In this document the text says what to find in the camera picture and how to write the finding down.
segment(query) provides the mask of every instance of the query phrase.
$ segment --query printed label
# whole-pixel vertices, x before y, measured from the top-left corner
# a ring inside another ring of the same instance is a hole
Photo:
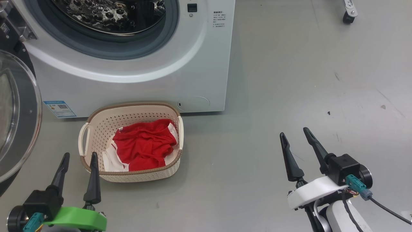
[[[64,101],[44,101],[44,103],[58,118],[76,117],[75,113]]]
[[[225,27],[226,14],[223,11],[213,11],[213,27]]]
[[[9,29],[9,27],[6,25],[6,23],[3,23],[2,25],[1,25],[1,30],[4,32],[4,34],[8,34],[9,33],[9,31],[10,31],[10,29]]]

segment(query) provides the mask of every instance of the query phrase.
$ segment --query caster wheel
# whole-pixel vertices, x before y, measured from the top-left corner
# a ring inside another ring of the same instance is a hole
[[[343,16],[343,23],[344,24],[351,24],[355,20],[355,17],[349,16],[348,12],[345,11],[345,15]]]

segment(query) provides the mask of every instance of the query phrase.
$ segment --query beige laundry basket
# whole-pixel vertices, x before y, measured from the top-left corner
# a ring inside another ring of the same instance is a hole
[[[102,152],[106,150],[108,140],[123,126],[139,122],[150,122],[157,119],[169,118],[178,131],[177,145],[173,148],[173,161],[161,168],[134,172],[106,172]],[[83,137],[87,130],[86,150],[83,149]],[[97,152],[100,176],[111,182],[142,182],[158,180],[172,176],[180,165],[183,148],[183,121],[177,110],[162,103],[121,104],[104,107],[95,111],[83,125],[79,134],[79,153],[82,164],[90,172],[92,152]]]

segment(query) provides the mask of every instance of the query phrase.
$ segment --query white washing machine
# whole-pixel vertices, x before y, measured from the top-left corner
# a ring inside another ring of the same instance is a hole
[[[30,55],[42,101],[59,118],[135,101],[167,102],[181,112],[225,108],[235,0],[2,5],[0,15]]]

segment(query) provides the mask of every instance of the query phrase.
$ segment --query white cloth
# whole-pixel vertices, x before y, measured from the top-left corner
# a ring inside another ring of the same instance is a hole
[[[178,133],[175,126],[173,126],[173,124],[170,123],[168,128],[170,133],[173,135],[177,142]],[[122,163],[119,156],[117,155],[117,145],[113,141],[113,137],[114,135],[110,137],[109,141],[107,142],[106,151],[102,152],[104,169],[106,172],[128,172],[129,164]],[[168,155],[164,158],[164,162],[166,163],[166,165],[173,162],[173,160],[174,158],[172,158],[171,155]]]

